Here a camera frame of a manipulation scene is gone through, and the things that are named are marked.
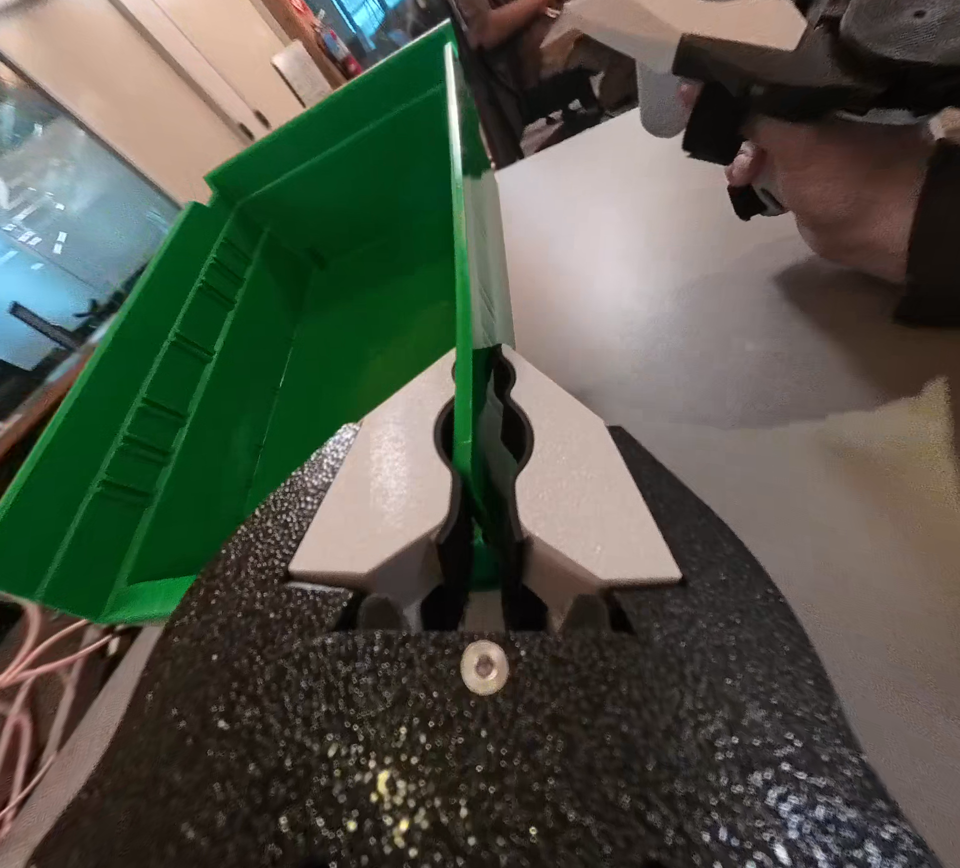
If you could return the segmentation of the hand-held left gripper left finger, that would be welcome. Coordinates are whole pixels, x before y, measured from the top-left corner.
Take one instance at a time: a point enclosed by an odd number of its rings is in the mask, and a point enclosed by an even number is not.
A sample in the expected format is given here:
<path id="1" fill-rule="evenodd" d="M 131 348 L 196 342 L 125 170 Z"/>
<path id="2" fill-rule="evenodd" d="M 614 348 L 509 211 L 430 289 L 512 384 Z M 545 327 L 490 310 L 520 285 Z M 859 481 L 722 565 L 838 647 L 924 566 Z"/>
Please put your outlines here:
<path id="1" fill-rule="evenodd" d="M 298 585 L 381 598 L 426 629 L 460 626 L 470 496 L 452 466 L 451 349 L 361 421 L 289 564 Z"/>

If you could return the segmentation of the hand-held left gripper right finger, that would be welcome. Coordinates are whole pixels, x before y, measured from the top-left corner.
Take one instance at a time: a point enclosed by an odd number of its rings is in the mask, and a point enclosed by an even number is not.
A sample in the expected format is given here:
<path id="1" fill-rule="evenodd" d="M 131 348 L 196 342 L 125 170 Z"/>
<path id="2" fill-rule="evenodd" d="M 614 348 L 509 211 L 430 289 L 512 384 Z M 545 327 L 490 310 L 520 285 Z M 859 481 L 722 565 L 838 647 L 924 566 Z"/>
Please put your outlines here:
<path id="1" fill-rule="evenodd" d="M 614 625 L 683 575 L 606 422 L 510 346 L 490 384 L 490 534 L 510 630 Z"/>

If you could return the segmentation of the green plastic bin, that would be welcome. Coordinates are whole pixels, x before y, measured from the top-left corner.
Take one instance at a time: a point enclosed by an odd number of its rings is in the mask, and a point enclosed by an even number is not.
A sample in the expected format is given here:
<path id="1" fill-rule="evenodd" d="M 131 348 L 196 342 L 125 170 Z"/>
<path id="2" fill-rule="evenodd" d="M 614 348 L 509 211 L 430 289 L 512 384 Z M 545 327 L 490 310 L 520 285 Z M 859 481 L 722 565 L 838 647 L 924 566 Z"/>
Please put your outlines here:
<path id="1" fill-rule="evenodd" d="M 206 177 L 2 498 L 4 594 L 169 615 L 314 451 L 452 349 L 452 464 L 481 499 L 481 391 L 514 338 L 458 54 L 439 27 Z"/>

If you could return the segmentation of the person's right hand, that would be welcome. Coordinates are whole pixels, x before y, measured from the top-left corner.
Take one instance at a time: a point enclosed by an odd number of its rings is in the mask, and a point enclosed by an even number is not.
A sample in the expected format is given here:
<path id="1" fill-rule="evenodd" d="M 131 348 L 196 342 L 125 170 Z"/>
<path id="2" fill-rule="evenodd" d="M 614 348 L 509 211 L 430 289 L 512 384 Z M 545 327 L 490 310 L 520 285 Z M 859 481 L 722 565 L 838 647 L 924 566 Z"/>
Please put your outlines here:
<path id="1" fill-rule="evenodd" d="M 726 181 L 730 187 L 764 182 L 811 251 L 901 285 L 933 148 L 925 126 L 757 117 L 726 167 Z"/>

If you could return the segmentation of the white paper notice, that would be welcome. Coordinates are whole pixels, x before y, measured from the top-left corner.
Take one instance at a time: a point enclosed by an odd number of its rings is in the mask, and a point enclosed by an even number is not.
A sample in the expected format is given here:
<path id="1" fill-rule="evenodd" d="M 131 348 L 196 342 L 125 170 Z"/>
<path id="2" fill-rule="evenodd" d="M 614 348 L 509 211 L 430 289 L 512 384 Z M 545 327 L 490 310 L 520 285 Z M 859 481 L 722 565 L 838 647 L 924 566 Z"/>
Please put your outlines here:
<path id="1" fill-rule="evenodd" d="M 331 83 L 299 39 L 273 55 L 270 64 L 304 109 L 317 106 L 333 93 Z"/>

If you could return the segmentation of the glass partition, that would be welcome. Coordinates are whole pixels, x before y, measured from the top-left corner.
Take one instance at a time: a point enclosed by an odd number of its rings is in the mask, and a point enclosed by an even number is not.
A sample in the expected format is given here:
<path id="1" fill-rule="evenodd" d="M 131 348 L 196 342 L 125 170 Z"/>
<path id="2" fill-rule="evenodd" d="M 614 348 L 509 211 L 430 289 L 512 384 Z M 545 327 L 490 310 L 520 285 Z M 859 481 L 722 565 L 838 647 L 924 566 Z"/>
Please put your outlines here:
<path id="1" fill-rule="evenodd" d="M 117 314 L 181 210 L 2 62 L 3 419 Z"/>

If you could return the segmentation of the white cabinet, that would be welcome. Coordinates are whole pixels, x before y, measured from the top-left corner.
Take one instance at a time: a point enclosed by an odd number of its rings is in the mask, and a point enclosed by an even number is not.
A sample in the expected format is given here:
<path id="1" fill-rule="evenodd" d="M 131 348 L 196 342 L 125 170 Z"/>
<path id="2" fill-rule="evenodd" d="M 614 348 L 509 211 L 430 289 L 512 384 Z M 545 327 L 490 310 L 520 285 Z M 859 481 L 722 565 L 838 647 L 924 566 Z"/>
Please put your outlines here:
<path id="1" fill-rule="evenodd" d="M 2 61 L 179 204 L 303 108 L 260 0 L 1 0 Z"/>

